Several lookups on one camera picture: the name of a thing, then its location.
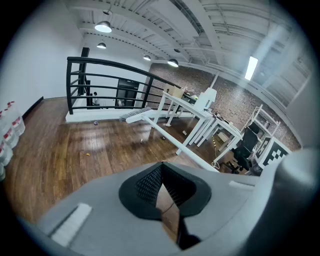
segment black mesh panel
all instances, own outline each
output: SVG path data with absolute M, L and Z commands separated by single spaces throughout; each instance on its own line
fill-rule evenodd
M 162 171 L 159 166 L 140 179 L 134 186 L 136 195 L 145 202 L 156 206 L 157 196 L 162 185 Z
M 191 180 L 166 165 L 162 166 L 162 177 L 166 190 L 178 207 L 196 192 L 196 186 Z

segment black office chair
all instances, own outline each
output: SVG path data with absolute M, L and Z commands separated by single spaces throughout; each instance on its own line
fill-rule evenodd
M 252 163 L 248 160 L 248 157 L 251 155 L 253 148 L 258 142 L 257 134 L 259 130 L 258 125 L 254 122 L 249 127 L 245 128 L 241 145 L 232 150 L 233 157 L 238 164 L 237 167 L 235 167 L 230 161 L 222 163 L 222 165 L 231 169 L 232 174 L 239 174 L 238 170 L 241 172 L 243 169 L 249 171 L 250 167 L 252 167 Z

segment white ceiling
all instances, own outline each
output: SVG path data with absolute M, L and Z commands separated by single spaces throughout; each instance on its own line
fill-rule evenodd
M 249 85 L 282 110 L 314 66 L 303 32 L 273 0 L 66 0 L 66 5 L 92 40 L 97 35 L 121 40 L 154 62 L 175 58 L 182 66 L 244 81 L 249 57 L 256 57 Z M 103 14 L 109 9 L 112 15 Z M 110 34 L 94 29 L 105 20 Z

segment brick wall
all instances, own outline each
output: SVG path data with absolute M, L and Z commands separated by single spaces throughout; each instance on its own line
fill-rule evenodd
M 194 90 L 194 93 L 198 96 L 211 85 L 214 79 L 212 74 L 205 71 L 183 66 L 175 68 L 161 63 L 153 63 L 149 72 L 180 87 L 187 87 L 188 90 Z M 153 85 L 161 88 L 165 86 L 164 83 L 156 80 L 154 80 Z M 245 125 L 255 107 L 263 104 L 262 108 L 274 120 L 281 122 L 274 136 L 292 151 L 301 147 L 284 121 L 281 120 L 266 103 L 251 92 L 222 77 L 217 78 L 213 88 L 217 93 L 215 102 L 211 105 L 211 108 L 214 112 L 218 111 L 228 121 L 233 122 L 233 125 L 238 129 L 241 129 Z M 161 95 L 161 90 L 156 88 L 151 88 L 150 92 Z M 159 102 L 160 99 L 160 97 L 151 95 L 148 97 L 148 100 L 157 102 Z M 149 106 L 156 108 L 158 104 L 149 103 Z

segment wooden floor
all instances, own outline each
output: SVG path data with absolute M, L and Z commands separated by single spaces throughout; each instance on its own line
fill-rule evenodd
M 177 156 L 177 148 L 144 121 L 107 120 L 97 126 L 93 122 L 66 123 L 67 112 L 65 98 L 43 100 L 26 118 L 25 132 L 6 167 L 7 197 L 16 213 L 32 223 L 95 178 L 158 161 L 197 167 L 184 153 Z M 183 142 L 182 131 L 189 124 L 189 133 L 196 122 L 174 118 L 172 127 L 163 128 Z M 211 140 L 200 148 L 195 144 L 189 148 L 208 163 L 215 158 Z

